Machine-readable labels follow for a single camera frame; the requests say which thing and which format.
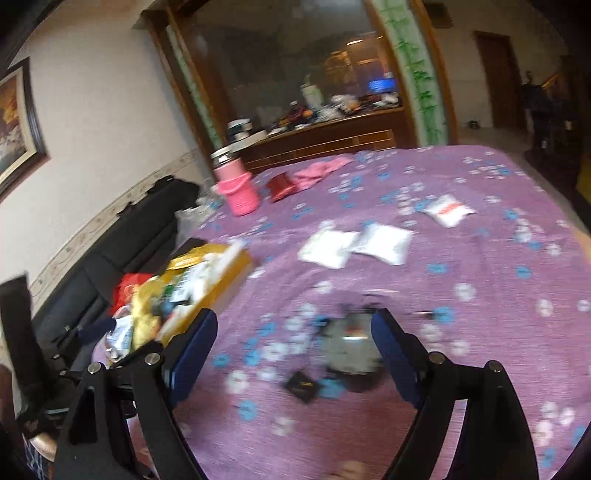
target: floral tablecloth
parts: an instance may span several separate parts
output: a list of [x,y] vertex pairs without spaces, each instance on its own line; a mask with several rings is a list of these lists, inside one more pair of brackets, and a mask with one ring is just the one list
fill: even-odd
[[[479,146],[351,155],[310,190],[234,218],[227,208],[193,236],[241,237],[260,267],[219,315],[219,334],[176,418],[212,480],[331,473],[379,479],[415,411],[387,378],[346,391],[324,369],[313,332],[340,305],[371,296],[429,350],[482,366],[501,361],[534,436],[540,478],[566,460],[591,419],[591,269],[564,215],[503,153]],[[307,162],[279,167],[265,183]],[[478,211],[446,229],[421,211],[451,193]],[[405,265],[353,255],[342,270],[297,259],[319,225],[359,231],[370,222],[415,232]],[[434,320],[404,316],[432,310]],[[281,386],[305,368],[320,396],[304,404]],[[433,478],[444,478],[463,409],[452,418]],[[147,450],[132,426],[138,449]]]

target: red pouch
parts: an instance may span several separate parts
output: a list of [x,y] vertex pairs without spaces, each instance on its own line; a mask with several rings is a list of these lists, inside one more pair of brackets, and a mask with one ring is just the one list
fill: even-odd
[[113,289],[113,308],[110,314],[114,315],[122,306],[127,305],[131,301],[135,288],[141,285],[153,275],[150,273],[126,273],[123,278]]
[[297,185],[291,181],[287,173],[283,172],[269,180],[267,188],[271,192],[271,201],[277,202],[295,193]]

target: framed painting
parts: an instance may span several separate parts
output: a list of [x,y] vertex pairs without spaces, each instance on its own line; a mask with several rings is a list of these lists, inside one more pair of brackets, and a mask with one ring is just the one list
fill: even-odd
[[0,196],[45,156],[26,58],[0,80]]

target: pink thermos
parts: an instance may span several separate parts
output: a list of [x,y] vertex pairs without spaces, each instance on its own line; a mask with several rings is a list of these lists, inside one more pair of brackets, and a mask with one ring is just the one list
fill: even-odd
[[212,154],[213,172],[219,180],[217,188],[226,197],[232,213],[246,215],[259,208],[261,199],[251,182],[252,173],[244,169],[242,161],[231,149],[224,147]]

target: door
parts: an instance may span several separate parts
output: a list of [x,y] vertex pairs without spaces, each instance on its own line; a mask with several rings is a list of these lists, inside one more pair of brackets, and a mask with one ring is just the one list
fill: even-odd
[[491,99],[495,128],[525,129],[521,102],[521,75],[511,39],[494,33],[475,32]]

